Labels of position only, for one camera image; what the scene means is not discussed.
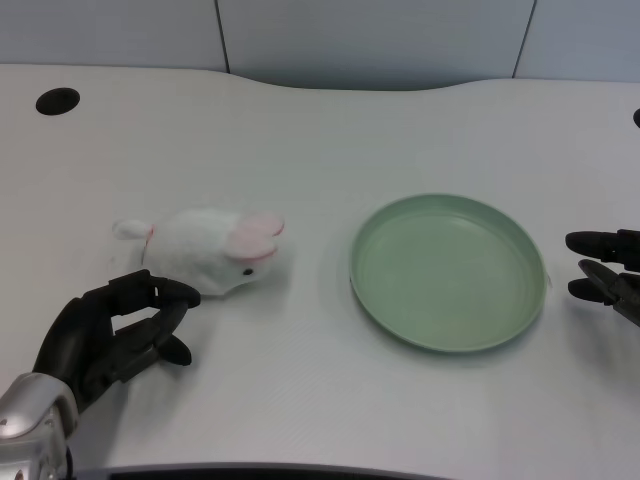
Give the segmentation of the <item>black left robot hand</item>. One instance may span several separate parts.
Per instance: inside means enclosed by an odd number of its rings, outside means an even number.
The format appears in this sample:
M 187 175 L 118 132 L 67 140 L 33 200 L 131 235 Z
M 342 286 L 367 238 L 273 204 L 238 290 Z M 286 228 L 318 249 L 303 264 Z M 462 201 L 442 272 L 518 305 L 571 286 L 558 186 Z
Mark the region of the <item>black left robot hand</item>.
M 64 307 L 33 371 L 64 382 L 84 412 L 111 385 L 158 361 L 190 365 L 191 352 L 174 331 L 200 303 L 196 289 L 147 270 L 111 280 Z

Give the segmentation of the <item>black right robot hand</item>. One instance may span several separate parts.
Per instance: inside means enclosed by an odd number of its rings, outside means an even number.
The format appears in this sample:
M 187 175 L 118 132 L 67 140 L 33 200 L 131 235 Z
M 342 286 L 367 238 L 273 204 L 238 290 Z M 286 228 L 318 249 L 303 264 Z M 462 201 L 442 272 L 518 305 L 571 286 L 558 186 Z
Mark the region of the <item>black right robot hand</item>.
M 639 325 L 639 232 L 579 231 L 565 236 L 569 250 L 585 256 L 578 266 L 584 278 L 568 283 L 580 300 L 611 306 Z

